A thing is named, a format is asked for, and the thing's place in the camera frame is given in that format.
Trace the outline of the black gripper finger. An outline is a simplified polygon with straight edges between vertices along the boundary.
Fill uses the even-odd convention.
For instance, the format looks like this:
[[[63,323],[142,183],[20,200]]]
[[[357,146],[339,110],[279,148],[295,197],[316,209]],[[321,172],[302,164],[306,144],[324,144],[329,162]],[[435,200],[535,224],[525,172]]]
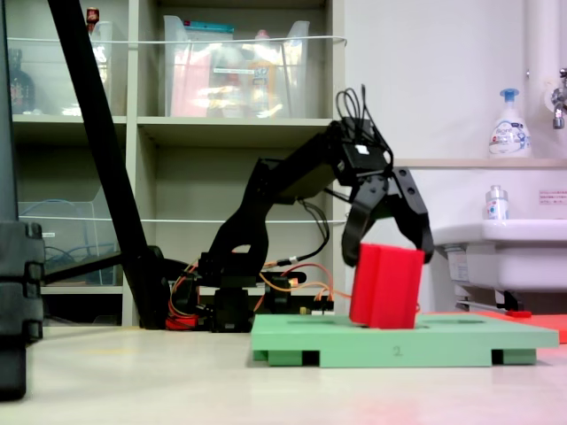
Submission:
[[[382,176],[371,175],[361,180],[342,235],[342,258],[348,266],[358,264],[361,240],[376,221],[375,212],[387,192],[388,181]]]
[[[429,264],[434,253],[434,242],[428,210],[406,167],[395,166],[388,180],[386,204],[399,231],[417,250],[424,254],[423,263]]]

